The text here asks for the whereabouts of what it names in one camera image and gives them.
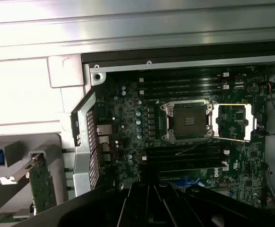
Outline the black RAM slot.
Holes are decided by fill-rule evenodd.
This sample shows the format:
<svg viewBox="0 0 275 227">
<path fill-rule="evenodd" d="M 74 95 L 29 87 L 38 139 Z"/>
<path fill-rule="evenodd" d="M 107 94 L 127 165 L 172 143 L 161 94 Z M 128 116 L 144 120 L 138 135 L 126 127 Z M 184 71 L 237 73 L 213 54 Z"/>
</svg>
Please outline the black RAM slot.
<svg viewBox="0 0 275 227">
<path fill-rule="evenodd" d="M 180 85 L 201 85 L 201 84 L 220 84 L 223 79 L 220 78 L 192 78 L 192 79 L 177 79 L 177 80 L 157 80 L 146 81 L 139 83 L 139 87 L 163 87 L 163 86 L 180 86 Z"/>
<path fill-rule="evenodd" d="M 171 78 L 171 79 L 166 79 L 166 78 L 161 78 L 161 79 L 148 79 L 146 80 L 145 78 L 139 78 L 138 82 L 142 84 L 150 84 L 150 83 L 173 83 L 173 82 L 209 82 L 209 81 L 215 81 L 215 80 L 220 80 L 223 78 L 227 78 L 230 76 L 229 72 L 224 72 L 222 74 L 217 74 L 213 76 L 209 75 L 204 75 L 204 76 L 199 76 L 199 77 L 187 77 L 187 78 Z"/>
<path fill-rule="evenodd" d="M 222 158 L 219 156 L 142 156 L 142 161 L 148 161 L 153 163 L 158 162 L 192 162 L 192 161 L 217 161 L 221 162 Z"/>
<path fill-rule="evenodd" d="M 228 90 L 230 89 L 230 85 L 228 84 L 218 84 L 218 85 L 210 85 L 205 84 L 205 86 L 169 86 L 169 87 L 148 87 L 148 88 L 140 88 L 138 90 L 139 95 L 145 95 L 146 93 L 205 93 L 205 92 L 216 92 L 220 90 Z"/>
<path fill-rule="evenodd" d="M 183 151 L 185 148 L 189 148 L 191 146 L 185 147 L 185 146 L 166 146 L 166 147 L 153 147 L 153 148 L 144 148 L 144 151 L 146 152 L 158 152 L 158 151 L 163 151 L 163 152 L 169 152 L 169 151 Z M 209 148 L 202 148 L 201 150 L 220 150 L 221 146 L 220 144 L 215 144 L 212 147 Z"/>
<path fill-rule="evenodd" d="M 223 162 L 201 162 L 201 163 L 191 163 L 191 162 L 174 162 L 174 163 L 157 163 L 153 166 L 160 172 L 177 172 L 186 170 L 197 170 L 197 169 L 210 169 L 210 168 L 221 168 L 226 167 Z"/>
<path fill-rule="evenodd" d="M 219 89 L 209 89 L 209 90 L 176 90 L 176 91 L 151 91 L 151 90 L 144 90 L 144 94 L 139 94 L 144 98 L 182 98 L 182 97 L 190 97 L 190 96 L 211 96 L 211 95 L 219 95 L 223 93 L 222 90 Z"/>
<path fill-rule="evenodd" d="M 196 155 L 230 155 L 229 150 L 191 150 L 191 151 L 186 151 L 183 153 L 178 154 L 177 152 L 163 152 L 163 151 L 158 151 L 158 152 L 148 152 L 147 156 L 148 157 L 167 157 L 167 156 L 196 156 Z"/>
</svg>

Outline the thin metal locking lever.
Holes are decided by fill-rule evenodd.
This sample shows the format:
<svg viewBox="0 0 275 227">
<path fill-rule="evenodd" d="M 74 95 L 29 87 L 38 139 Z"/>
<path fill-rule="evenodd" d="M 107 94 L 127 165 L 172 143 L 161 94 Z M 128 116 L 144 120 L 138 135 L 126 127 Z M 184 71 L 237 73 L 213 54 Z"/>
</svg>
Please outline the thin metal locking lever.
<svg viewBox="0 0 275 227">
<path fill-rule="evenodd" d="M 175 156 L 183 156 L 187 155 L 189 153 L 194 153 L 195 151 L 198 151 L 202 148 L 209 148 L 215 145 L 215 142 L 213 141 L 203 141 L 201 143 L 198 143 L 196 145 L 193 145 L 192 147 L 185 148 L 183 151 L 175 153 Z"/>
</svg>

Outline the silver metal PC case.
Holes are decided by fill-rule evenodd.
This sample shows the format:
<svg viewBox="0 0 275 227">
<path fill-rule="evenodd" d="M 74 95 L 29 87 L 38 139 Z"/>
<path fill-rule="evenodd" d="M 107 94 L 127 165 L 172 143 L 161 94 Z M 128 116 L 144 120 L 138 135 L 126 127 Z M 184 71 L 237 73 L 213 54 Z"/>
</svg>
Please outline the silver metal PC case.
<svg viewBox="0 0 275 227">
<path fill-rule="evenodd" d="M 98 154 L 99 141 L 95 116 L 95 87 L 104 83 L 108 73 L 139 70 L 245 66 L 252 66 L 254 68 L 254 77 L 264 76 L 267 78 L 267 134 L 265 137 L 265 159 L 263 162 L 263 193 L 266 196 L 266 201 L 261 208 L 275 212 L 275 54 L 269 56 L 194 61 L 167 60 L 162 63 L 147 60 L 144 63 L 138 64 L 122 63 L 119 66 L 105 66 L 101 63 L 84 63 L 83 67 L 87 77 L 90 79 L 91 89 L 71 114 L 72 133 L 76 151 L 73 175 L 76 195 L 79 196 L 103 184 L 115 186 L 112 182 L 102 179 L 100 168 L 101 157 Z"/>
</svg>

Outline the green motherboard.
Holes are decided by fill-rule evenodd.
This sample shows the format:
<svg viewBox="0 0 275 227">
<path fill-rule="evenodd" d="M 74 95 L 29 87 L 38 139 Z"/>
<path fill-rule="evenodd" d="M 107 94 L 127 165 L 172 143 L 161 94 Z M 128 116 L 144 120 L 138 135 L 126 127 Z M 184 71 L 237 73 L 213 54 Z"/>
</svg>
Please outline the green motherboard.
<svg viewBox="0 0 275 227">
<path fill-rule="evenodd" d="M 123 188 L 146 176 L 160 181 L 170 182 L 181 189 L 199 185 L 216 190 L 231 198 L 255 207 L 265 204 L 263 193 L 266 137 L 266 98 L 267 78 L 254 77 L 254 68 L 185 68 L 175 70 L 139 70 L 110 72 L 103 84 L 95 87 L 96 124 L 111 124 L 112 135 L 98 136 L 98 154 L 101 157 L 100 168 L 104 181 L 112 182 Z M 182 98 L 144 98 L 138 94 L 139 78 L 171 79 L 217 75 L 229 72 L 223 78 L 223 84 L 230 89 L 211 96 L 190 96 Z M 166 146 L 193 146 L 203 141 L 169 143 L 161 139 L 163 118 L 160 106 L 171 101 L 210 99 L 217 104 L 251 104 L 252 114 L 257 119 L 257 128 L 251 133 L 250 142 L 221 140 L 214 137 L 204 141 L 220 144 L 220 150 L 229 150 L 230 155 L 209 155 L 222 158 L 226 167 L 160 172 L 153 162 L 142 161 L 148 152 L 144 148 Z M 219 124 L 221 137 L 243 139 L 243 106 L 220 106 L 216 122 Z"/>
</svg>

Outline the silver ethernet port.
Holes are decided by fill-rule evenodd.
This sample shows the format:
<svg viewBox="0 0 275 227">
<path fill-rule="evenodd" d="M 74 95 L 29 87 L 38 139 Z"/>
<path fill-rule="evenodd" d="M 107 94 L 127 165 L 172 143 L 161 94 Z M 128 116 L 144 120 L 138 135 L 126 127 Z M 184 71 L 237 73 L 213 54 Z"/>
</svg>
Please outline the silver ethernet port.
<svg viewBox="0 0 275 227">
<path fill-rule="evenodd" d="M 97 134 L 99 136 L 112 135 L 112 125 L 111 124 L 97 125 Z"/>
</svg>

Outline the grey parts rack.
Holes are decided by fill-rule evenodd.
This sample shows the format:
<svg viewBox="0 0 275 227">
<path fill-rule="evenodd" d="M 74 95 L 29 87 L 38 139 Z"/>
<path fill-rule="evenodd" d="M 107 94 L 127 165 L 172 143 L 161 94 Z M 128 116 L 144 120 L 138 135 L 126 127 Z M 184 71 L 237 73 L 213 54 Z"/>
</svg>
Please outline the grey parts rack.
<svg viewBox="0 0 275 227">
<path fill-rule="evenodd" d="M 31 160 L 32 154 L 43 153 L 53 179 L 56 206 L 65 203 L 68 196 L 62 147 L 58 135 L 0 137 L 0 146 L 3 146 L 5 155 L 5 166 L 0 167 L 0 178 L 17 172 Z M 12 185 L 2 185 L 0 182 L 0 226 L 16 226 L 19 222 L 36 215 L 28 179 L 22 178 L 18 184 Z"/>
</svg>

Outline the silver socket cover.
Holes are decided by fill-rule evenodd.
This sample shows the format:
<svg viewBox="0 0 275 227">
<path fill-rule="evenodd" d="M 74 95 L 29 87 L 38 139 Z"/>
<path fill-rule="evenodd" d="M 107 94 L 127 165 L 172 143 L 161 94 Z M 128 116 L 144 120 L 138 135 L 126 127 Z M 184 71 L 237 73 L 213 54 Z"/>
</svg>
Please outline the silver socket cover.
<svg viewBox="0 0 275 227">
<path fill-rule="evenodd" d="M 244 138 L 243 139 L 233 139 L 233 138 L 226 138 L 221 137 L 220 135 L 220 128 L 219 124 L 216 122 L 216 119 L 219 116 L 219 107 L 220 106 L 243 106 L 244 107 L 244 118 L 243 122 L 247 122 L 244 125 Z M 221 140 L 232 140 L 232 141 L 239 141 L 239 142 L 250 142 L 251 140 L 251 133 L 257 128 L 257 119 L 252 114 L 252 105 L 251 104 L 213 104 L 213 109 L 211 113 L 211 125 L 213 131 L 213 137 Z"/>
</svg>

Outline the pale grey square block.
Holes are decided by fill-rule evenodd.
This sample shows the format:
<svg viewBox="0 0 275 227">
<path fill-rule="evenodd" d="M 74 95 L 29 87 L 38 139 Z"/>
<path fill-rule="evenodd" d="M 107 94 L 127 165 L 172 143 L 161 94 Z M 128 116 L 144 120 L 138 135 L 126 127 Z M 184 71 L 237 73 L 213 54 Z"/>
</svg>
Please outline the pale grey square block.
<svg viewBox="0 0 275 227">
<path fill-rule="evenodd" d="M 51 88 L 84 85 L 80 54 L 50 56 L 46 60 Z"/>
</svg>

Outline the CPU socket with silver frame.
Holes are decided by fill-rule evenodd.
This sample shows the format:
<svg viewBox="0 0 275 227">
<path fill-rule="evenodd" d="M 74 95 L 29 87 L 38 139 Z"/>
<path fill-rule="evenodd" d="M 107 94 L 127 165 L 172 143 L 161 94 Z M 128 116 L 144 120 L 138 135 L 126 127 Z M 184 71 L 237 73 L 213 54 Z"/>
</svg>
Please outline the CPU socket with silver frame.
<svg viewBox="0 0 275 227">
<path fill-rule="evenodd" d="M 216 101 L 194 99 L 171 101 L 160 106 L 161 139 L 169 143 L 204 141 L 213 137 L 212 112 Z"/>
</svg>

